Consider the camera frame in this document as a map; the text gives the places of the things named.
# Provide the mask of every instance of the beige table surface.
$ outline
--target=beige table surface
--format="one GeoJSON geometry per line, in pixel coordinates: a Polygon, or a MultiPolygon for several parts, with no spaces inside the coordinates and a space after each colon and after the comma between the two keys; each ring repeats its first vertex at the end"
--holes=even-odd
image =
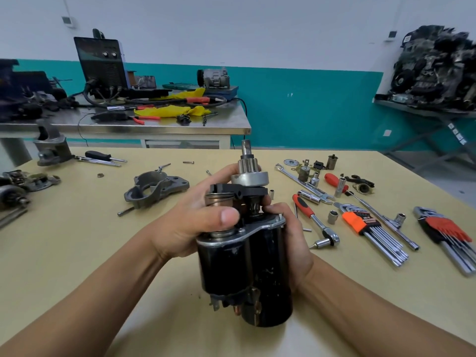
{"type": "MultiPolygon", "coordinates": [[[[72,148],[81,154],[86,148],[72,148]]],[[[164,171],[197,184],[226,164],[239,159],[239,150],[100,149],[129,162],[122,168],[69,161],[51,168],[23,165],[61,177],[62,183],[32,193],[30,211],[0,230],[0,344],[66,296],[141,227],[171,208],[174,195],[147,210],[132,211],[123,194],[134,176],[171,162],[164,171]],[[182,161],[193,160],[194,165],[182,161]]],[[[274,170],[285,158],[326,161],[329,151],[255,150],[269,172],[275,202],[291,205],[298,185],[274,170]]],[[[403,309],[476,344],[476,279],[463,277],[447,257],[420,230],[414,206],[435,208],[469,234],[476,230],[476,211],[438,187],[370,151],[338,151],[335,174],[358,174],[377,185],[365,199],[387,216],[408,218],[402,231],[417,242],[418,252],[405,248],[410,258],[400,268],[389,263],[356,236],[339,217],[335,231],[341,238],[335,249],[315,251],[335,268],[403,309]]],[[[323,190],[334,188],[321,180],[323,190]]],[[[342,196],[340,202],[354,203],[342,196]]],[[[312,205],[326,220],[330,205],[312,205]]],[[[300,215],[311,244],[320,234],[300,215]]],[[[213,312],[200,285],[197,255],[171,260],[159,272],[140,300],[108,355],[110,356],[354,356],[330,325],[296,298],[289,320],[260,329],[235,317],[230,308],[213,312]]]]}

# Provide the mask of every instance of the yellow cloth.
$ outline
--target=yellow cloth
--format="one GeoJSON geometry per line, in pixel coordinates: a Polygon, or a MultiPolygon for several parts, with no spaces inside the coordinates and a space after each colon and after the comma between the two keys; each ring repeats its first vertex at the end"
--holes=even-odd
{"type": "Polygon", "coordinates": [[[188,97],[202,97],[205,93],[205,88],[198,88],[194,91],[182,91],[177,94],[170,94],[168,96],[157,97],[149,100],[166,100],[166,99],[186,99],[188,97]]]}
{"type": "Polygon", "coordinates": [[[149,107],[142,110],[134,110],[134,113],[142,117],[161,117],[161,118],[175,118],[181,114],[188,114],[195,117],[201,117],[210,114],[210,110],[204,107],[178,107],[176,105],[169,105],[168,107],[149,107]]]}

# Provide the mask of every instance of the white wall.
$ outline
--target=white wall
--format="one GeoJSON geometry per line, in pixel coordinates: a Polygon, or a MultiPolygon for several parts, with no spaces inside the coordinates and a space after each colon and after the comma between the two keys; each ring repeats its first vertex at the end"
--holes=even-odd
{"type": "Polygon", "coordinates": [[[129,62],[385,71],[403,36],[442,24],[476,38],[476,0],[0,0],[0,58],[77,60],[92,28],[129,62]],[[384,41],[396,27],[397,40],[384,41]]]}

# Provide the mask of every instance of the workbench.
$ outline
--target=workbench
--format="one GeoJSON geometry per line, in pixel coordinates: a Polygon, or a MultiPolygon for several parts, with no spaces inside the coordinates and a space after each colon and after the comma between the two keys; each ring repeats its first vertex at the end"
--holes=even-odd
{"type": "MultiPolygon", "coordinates": [[[[77,96],[82,105],[88,102],[83,96],[77,96]]],[[[75,139],[107,139],[140,140],[143,148],[198,148],[198,149],[229,149],[232,135],[251,134],[251,125],[237,100],[230,101],[220,107],[211,108],[218,115],[207,119],[203,126],[202,117],[190,117],[189,125],[179,125],[176,118],[161,120],[144,120],[145,125],[136,124],[133,120],[96,122],[91,116],[105,109],[79,107],[77,109],[51,112],[44,110],[43,117],[56,125],[67,138],[75,139]]],[[[14,165],[31,159],[23,143],[23,138],[37,138],[38,125],[35,120],[22,120],[0,123],[0,143],[5,148],[14,165]]]]}
{"type": "MultiPolygon", "coordinates": [[[[86,148],[71,148],[83,155],[86,148]]],[[[22,170],[61,177],[62,183],[30,194],[29,211],[0,231],[0,344],[56,304],[147,223],[179,200],[172,195],[149,209],[119,218],[130,205],[123,194],[140,173],[172,163],[164,171],[193,186],[235,162],[240,150],[99,149],[127,159],[121,168],[74,160],[41,168],[35,161],[22,170]],[[183,164],[194,161],[195,164],[183,164]]],[[[286,158],[326,161],[334,152],[318,150],[254,150],[274,202],[292,205],[297,183],[274,170],[286,158]]],[[[420,229],[413,207],[429,207],[452,218],[469,234],[476,230],[476,210],[453,198],[385,156],[373,151],[337,151],[334,174],[358,174],[375,182],[364,199],[386,216],[405,213],[402,232],[418,243],[418,252],[394,268],[369,241],[359,237],[339,216],[332,227],[341,243],[313,253],[337,270],[395,305],[476,344],[476,279],[462,276],[443,251],[420,229]]],[[[319,187],[333,194],[322,176],[319,187]]],[[[341,203],[357,201],[342,195],[341,203]]],[[[331,205],[310,204],[326,224],[331,205]]],[[[320,231],[299,212],[311,245],[320,231]]],[[[235,317],[231,308],[213,312],[202,290],[197,254],[170,260],[159,272],[118,336],[109,356],[356,356],[330,325],[301,297],[280,326],[261,329],[235,317]]]]}

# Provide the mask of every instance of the ratchet wrench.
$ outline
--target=ratchet wrench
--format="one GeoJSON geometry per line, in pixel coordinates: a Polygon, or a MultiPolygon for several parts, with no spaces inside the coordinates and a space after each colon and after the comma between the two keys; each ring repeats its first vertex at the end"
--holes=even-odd
{"type": "Polygon", "coordinates": [[[284,175],[286,175],[289,178],[291,178],[292,180],[294,180],[296,183],[298,183],[303,188],[307,189],[308,191],[310,191],[313,194],[316,194],[323,203],[332,204],[332,200],[335,200],[335,198],[332,195],[326,194],[322,190],[316,188],[315,186],[313,186],[309,183],[304,183],[304,182],[300,181],[293,174],[287,172],[281,164],[276,164],[275,168],[276,168],[276,170],[280,171],[284,175]]]}
{"type": "Polygon", "coordinates": [[[297,194],[293,195],[293,202],[299,208],[301,212],[304,213],[305,216],[312,219],[314,223],[318,225],[318,227],[322,230],[322,235],[324,238],[328,238],[330,240],[339,240],[338,235],[334,232],[331,228],[326,227],[319,219],[316,217],[314,212],[311,208],[306,204],[306,202],[297,194]]]}

